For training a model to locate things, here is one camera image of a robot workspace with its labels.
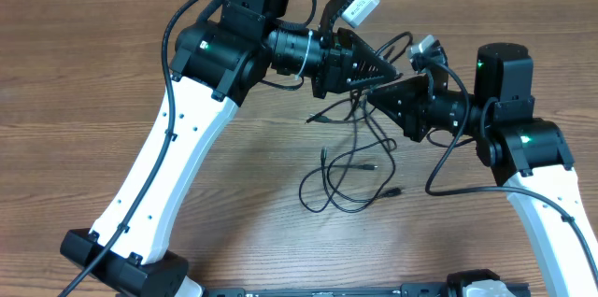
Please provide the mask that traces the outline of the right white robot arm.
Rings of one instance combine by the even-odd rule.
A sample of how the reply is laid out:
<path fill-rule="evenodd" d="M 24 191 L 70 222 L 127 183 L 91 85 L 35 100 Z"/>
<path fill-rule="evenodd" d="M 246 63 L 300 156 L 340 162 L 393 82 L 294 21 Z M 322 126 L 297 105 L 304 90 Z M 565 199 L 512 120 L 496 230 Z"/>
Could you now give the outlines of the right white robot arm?
<path fill-rule="evenodd" d="M 597 239 L 586 215 L 575 159 L 561 129 L 534 116 L 534 62 L 513 43 L 477 51 L 475 86 L 447 87 L 458 76 L 438 43 L 408 54 L 418 76 L 377 88 L 369 103 L 420 142 L 434 130 L 452 133 L 452 152 L 464 135 L 491 169 L 495 185 L 518 214 L 551 296 L 597 293 Z"/>

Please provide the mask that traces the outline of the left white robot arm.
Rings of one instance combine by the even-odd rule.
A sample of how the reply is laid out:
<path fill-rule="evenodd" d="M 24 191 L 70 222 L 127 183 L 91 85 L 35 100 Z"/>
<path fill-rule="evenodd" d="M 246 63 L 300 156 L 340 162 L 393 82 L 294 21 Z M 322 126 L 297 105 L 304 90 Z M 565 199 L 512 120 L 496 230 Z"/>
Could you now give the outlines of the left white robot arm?
<path fill-rule="evenodd" d="M 284 18 L 290 0 L 208 0 L 178 36 L 165 33 L 165 93 L 135 163 L 88 229 L 69 231 L 60 251 L 123 296 L 201 296 L 188 262 L 169 248 L 200 166 L 249 90 L 269 69 L 309 78 L 315 97 L 394 80 L 396 69 L 356 34 L 379 0 L 330 0 L 318 22 Z"/>

